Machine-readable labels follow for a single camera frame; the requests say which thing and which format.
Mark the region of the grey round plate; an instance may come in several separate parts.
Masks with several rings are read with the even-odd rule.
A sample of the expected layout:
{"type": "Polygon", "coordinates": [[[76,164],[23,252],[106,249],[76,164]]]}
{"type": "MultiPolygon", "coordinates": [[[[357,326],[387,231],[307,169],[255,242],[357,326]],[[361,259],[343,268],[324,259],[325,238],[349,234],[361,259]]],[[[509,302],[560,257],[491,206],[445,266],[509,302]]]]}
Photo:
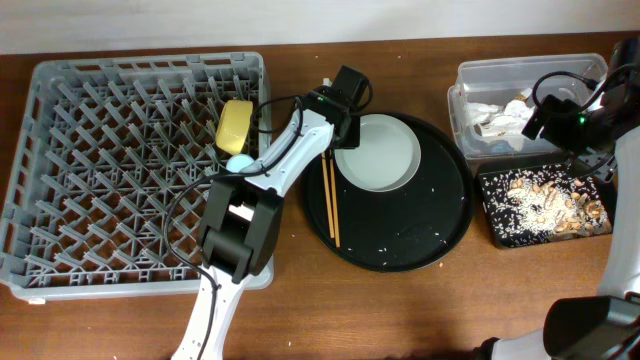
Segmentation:
{"type": "Polygon", "coordinates": [[[370,192],[389,192],[406,185],[421,162],[415,132],[400,119],[384,114],[360,119],[360,144],[338,149],[334,159],[352,185],[370,192]]]}

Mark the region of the white paper napkin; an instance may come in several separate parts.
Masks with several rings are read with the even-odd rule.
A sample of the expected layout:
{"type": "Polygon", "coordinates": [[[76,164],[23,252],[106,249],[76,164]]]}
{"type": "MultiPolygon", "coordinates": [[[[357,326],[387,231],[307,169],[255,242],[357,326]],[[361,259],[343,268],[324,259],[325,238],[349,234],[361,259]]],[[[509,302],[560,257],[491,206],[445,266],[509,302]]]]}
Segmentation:
{"type": "Polygon", "coordinates": [[[534,112],[534,108],[527,105],[531,95],[531,88],[524,89],[505,106],[468,103],[466,113],[470,124],[479,128],[483,138],[505,140],[514,150],[520,151],[524,146],[521,132],[534,112]]]}

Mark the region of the wooden chopstick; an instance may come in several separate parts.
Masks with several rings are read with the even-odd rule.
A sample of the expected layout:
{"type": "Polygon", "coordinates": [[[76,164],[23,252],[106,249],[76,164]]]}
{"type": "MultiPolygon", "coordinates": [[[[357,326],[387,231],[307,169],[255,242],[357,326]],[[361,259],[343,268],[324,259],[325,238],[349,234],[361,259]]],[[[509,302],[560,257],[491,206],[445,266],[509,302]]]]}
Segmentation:
{"type": "Polygon", "coordinates": [[[322,164],[322,173],[323,173],[323,183],[324,183],[324,193],[325,193],[325,203],[327,210],[327,218],[328,218],[328,227],[329,227],[329,235],[331,239],[335,240],[335,225],[333,221],[333,204],[331,198],[331,187],[329,184],[329,171],[327,165],[327,157],[326,151],[321,154],[321,164],[322,164]]]}
{"type": "Polygon", "coordinates": [[[329,172],[330,172],[330,186],[331,186],[331,204],[334,226],[334,240],[336,248],[341,247],[340,229],[339,229],[339,215],[338,215],[338,202],[337,202],[337,183],[336,183],[336,171],[334,165],[333,151],[329,151],[329,172]]]}

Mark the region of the yellow bowl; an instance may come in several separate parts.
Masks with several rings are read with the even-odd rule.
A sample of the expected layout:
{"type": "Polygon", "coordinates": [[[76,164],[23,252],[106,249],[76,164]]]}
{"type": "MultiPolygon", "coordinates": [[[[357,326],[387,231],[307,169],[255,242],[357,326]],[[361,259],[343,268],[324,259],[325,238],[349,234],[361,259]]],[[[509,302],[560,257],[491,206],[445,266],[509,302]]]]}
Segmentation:
{"type": "Polygon", "coordinates": [[[229,100],[220,115],[215,136],[216,146],[228,154],[240,154],[249,133],[252,113],[252,102],[229,100]]]}

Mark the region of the light blue cup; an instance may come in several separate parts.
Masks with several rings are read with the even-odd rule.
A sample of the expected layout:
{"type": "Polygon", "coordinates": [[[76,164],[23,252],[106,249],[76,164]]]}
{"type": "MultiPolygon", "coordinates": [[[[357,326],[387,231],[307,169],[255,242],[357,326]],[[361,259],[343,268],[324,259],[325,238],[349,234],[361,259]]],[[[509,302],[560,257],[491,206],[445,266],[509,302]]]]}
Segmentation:
{"type": "Polygon", "coordinates": [[[231,173],[239,173],[244,168],[250,166],[254,162],[254,159],[247,154],[233,155],[225,165],[227,171],[231,173]]]}

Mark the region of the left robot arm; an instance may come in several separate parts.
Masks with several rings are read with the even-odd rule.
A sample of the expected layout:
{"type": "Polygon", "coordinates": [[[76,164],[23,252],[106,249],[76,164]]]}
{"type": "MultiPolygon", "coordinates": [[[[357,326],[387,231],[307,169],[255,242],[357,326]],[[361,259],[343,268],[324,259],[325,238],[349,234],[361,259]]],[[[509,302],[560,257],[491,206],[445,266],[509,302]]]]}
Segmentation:
{"type": "Polygon", "coordinates": [[[372,98],[370,80],[342,66],[331,84],[293,96],[288,124],[257,160],[187,186],[209,192],[197,235],[198,295],[174,358],[222,358],[239,300],[275,251],[286,193],[321,154],[358,147],[359,114],[372,98]]]}

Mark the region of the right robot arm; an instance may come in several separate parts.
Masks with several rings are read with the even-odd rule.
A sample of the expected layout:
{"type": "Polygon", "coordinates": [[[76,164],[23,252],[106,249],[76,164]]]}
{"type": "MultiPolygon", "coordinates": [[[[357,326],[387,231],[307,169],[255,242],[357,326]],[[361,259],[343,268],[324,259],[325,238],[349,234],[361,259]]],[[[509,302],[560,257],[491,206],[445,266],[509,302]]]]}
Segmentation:
{"type": "Polygon", "coordinates": [[[636,359],[639,356],[639,41],[614,47],[610,70],[589,103],[536,104],[526,136],[567,152],[578,177],[611,170],[618,176],[613,232],[596,295],[559,299],[541,329],[490,338],[475,359],[636,359]]]}

